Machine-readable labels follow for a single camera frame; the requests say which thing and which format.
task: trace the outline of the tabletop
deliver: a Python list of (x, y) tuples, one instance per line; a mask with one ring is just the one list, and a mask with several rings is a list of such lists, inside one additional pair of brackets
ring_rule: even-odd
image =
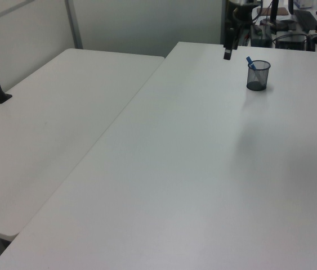
[(69, 49), (0, 105), (0, 238), (12, 240), (162, 57)]
[(179, 43), (0, 269), (317, 269), (317, 54), (223, 56)]

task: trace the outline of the white wall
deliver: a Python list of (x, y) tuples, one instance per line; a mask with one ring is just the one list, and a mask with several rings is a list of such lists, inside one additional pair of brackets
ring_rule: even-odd
[(35, 0), (0, 17), (3, 91), (67, 48), (74, 48), (64, 0)]
[(178, 41), (219, 43), (223, 0), (71, 0), (84, 49), (166, 57)]

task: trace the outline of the white surface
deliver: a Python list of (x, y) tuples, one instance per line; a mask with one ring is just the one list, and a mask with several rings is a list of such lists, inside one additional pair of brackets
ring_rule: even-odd
[(0, 237), (12, 240), (163, 61), (69, 49), (0, 105)]
[(9, 90), (68, 48), (74, 43), (64, 0), (35, 0), (0, 17), (2, 89)]
[(178, 41), (220, 42), (223, 1), (71, 1), (85, 49), (166, 57)]
[(0, 269), (317, 269), (317, 55), (223, 55), (179, 43)]

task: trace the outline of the blue pen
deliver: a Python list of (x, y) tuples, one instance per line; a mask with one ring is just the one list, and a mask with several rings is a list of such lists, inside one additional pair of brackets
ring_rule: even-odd
[(252, 62), (251, 58), (249, 56), (246, 57), (248, 65), (250, 66), (251, 69), (256, 70), (256, 67), (254, 63)]

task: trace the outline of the mesh pen holder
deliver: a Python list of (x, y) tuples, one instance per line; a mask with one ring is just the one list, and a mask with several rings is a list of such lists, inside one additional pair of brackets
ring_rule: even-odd
[(253, 61), (255, 70), (248, 64), (247, 88), (252, 91), (262, 91), (267, 87), (267, 79), (271, 64), (267, 61)]

